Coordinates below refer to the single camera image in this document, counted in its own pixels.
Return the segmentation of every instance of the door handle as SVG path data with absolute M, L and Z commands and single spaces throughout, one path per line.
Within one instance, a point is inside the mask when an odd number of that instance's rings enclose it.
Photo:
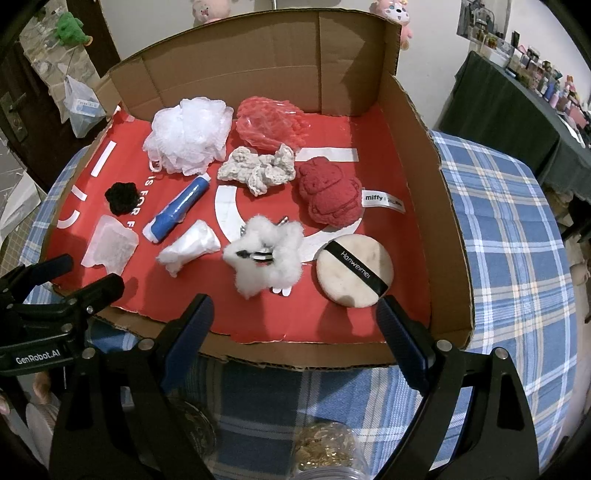
M 27 99 L 27 94 L 23 93 L 19 98 L 17 98 L 11 106 L 8 107 L 9 112 L 14 112 L 20 108 L 22 103 Z

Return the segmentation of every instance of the door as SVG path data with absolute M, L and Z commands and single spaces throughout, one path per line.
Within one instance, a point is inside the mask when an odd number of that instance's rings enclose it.
M 99 75 L 104 75 L 119 56 L 100 3 L 93 0 L 70 0 L 72 13 L 83 23 L 84 31 L 93 37 L 87 48 Z M 70 122 L 62 124 L 59 111 L 48 94 L 47 86 L 25 58 L 16 42 L 0 64 L 0 129 L 9 146 L 27 166 L 28 173 L 46 192 L 68 161 L 85 145 L 89 145 L 105 127 L 96 125 L 85 138 L 74 136 Z

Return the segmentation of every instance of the green plush toy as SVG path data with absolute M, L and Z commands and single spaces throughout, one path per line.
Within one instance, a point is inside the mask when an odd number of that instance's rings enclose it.
M 84 24 L 79 18 L 75 18 L 71 12 L 62 14 L 57 21 L 56 37 L 61 45 L 75 47 L 84 45 L 87 47 L 92 43 L 92 37 L 82 31 Z

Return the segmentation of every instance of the blue plaid tablecloth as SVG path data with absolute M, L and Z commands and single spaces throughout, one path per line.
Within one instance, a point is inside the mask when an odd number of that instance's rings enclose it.
M 577 358 L 573 287 L 558 227 L 522 162 L 455 137 L 432 136 L 472 276 L 476 330 L 469 350 L 489 353 L 503 346 L 511 354 L 544 466 L 561 438 Z M 82 155 L 71 160 L 43 202 L 23 263 L 38 261 L 56 201 Z M 56 300 L 43 287 L 29 298 L 32 303 Z M 128 349 L 137 341 L 101 322 L 90 325 L 87 338 L 105 351 Z M 204 357 L 193 364 L 184 393 L 206 405 L 218 423 L 219 448 L 207 465 L 220 480 L 284 480 L 296 432 L 315 419 L 352 427 L 376 474 L 421 400 L 397 367 L 292 372 Z M 465 391 L 435 466 L 452 454 L 468 400 Z

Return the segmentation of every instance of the crumpled white paper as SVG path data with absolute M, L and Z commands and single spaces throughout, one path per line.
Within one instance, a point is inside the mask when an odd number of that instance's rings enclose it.
M 295 159 L 293 150 L 285 144 L 275 155 L 258 155 L 247 147 L 238 147 L 217 171 L 217 179 L 246 183 L 258 197 L 267 193 L 267 187 L 283 185 L 296 177 Z
M 219 252 L 221 249 L 214 231 L 203 220 L 197 220 L 172 245 L 164 248 L 156 260 L 166 267 L 172 277 L 176 277 L 184 264 L 204 254 Z
M 24 172 L 21 180 L 8 197 L 0 217 L 0 247 L 8 234 L 20 225 L 40 203 L 41 199 L 35 182 Z
M 137 233 L 124 227 L 116 218 L 103 215 L 96 224 L 82 266 L 104 265 L 108 274 L 121 275 L 138 244 Z

